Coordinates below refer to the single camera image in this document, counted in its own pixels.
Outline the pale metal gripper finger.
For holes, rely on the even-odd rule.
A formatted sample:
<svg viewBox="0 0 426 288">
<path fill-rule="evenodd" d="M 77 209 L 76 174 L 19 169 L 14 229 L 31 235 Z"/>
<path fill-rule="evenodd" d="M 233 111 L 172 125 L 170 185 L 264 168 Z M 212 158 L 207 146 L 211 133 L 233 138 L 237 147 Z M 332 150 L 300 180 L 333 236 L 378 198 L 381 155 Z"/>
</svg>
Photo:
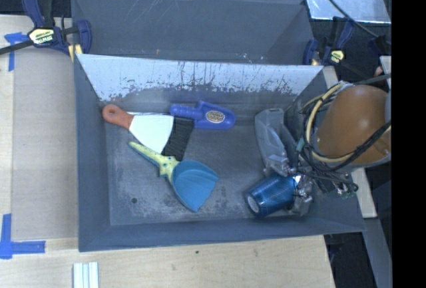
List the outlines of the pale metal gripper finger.
<svg viewBox="0 0 426 288">
<path fill-rule="evenodd" d="M 290 175 L 290 165 L 287 156 L 271 155 L 266 158 L 265 175 L 269 176 L 273 172 L 285 177 Z"/>
<path fill-rule="evenodd" d="M 308 214 L 313 201 L 314 197 L 311 194 L 298 194 L 294 198 L 291 212 L 295 215 L 305 216 Z"/>
</svg>

